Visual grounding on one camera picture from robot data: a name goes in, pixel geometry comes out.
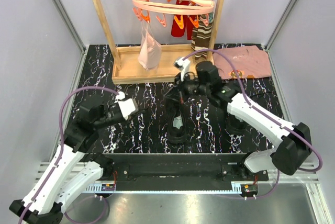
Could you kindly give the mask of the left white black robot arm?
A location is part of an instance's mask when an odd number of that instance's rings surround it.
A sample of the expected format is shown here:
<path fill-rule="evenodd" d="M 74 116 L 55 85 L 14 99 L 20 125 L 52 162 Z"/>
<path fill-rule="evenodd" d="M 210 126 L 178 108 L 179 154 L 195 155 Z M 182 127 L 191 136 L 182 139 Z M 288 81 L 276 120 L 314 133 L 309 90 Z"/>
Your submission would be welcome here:
<path fill-rule="evenodd" d="M 96 180 L 115 176 L 113 160 L 102 153 L 93 154 L 84 168 L 66 182 L 78 162 L 98 140 L 98 131 L 129 121 L 139 109 L 134 99 L 104 104 L 85 102 L 74 121 L 65 129 L 52 162 L 34 188 L 23 199 L 14 200 L 9 210 L 26 223 L 60 223 L 68 205 Z"/>

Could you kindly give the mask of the black shoelace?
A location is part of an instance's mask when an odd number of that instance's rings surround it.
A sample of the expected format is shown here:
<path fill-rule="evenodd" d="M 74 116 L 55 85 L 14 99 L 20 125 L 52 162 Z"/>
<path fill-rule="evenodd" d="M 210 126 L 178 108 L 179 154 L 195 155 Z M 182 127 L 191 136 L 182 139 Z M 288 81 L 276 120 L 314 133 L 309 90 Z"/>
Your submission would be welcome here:
<path fill-rule="evenodd" d="M 164 97 L 166 100 L 170 100 L 175 103 L 184 104 L 184 98 L 182 92 L 177 88 L 173 87 L 171 88 Z"/>

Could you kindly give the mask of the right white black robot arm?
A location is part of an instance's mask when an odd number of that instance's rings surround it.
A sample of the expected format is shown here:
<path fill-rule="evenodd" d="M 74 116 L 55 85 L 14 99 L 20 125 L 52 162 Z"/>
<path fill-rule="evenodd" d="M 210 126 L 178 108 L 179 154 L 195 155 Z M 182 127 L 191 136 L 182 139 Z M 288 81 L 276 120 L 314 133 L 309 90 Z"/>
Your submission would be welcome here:
<path fill-rule="evenodd" d="M 175 76 L 175 84 L 182 102 L 192 95 L 206 96 L 212 105 L 228 113 L 233 129 L 241 130 L 248 124 L 274 145 L 273 149 L 246 154 L 237 168 L 239 177 L 247 181 L 268 169 L 294 175 L 311 154 L 309 127 L 276 117 L 244 95 L 235 83 L 225 83 L 210 61 L 198 63 L 197 76 L 191 79 L 190 64 L 182 58 L 173 64 L 180 71 Z"/>

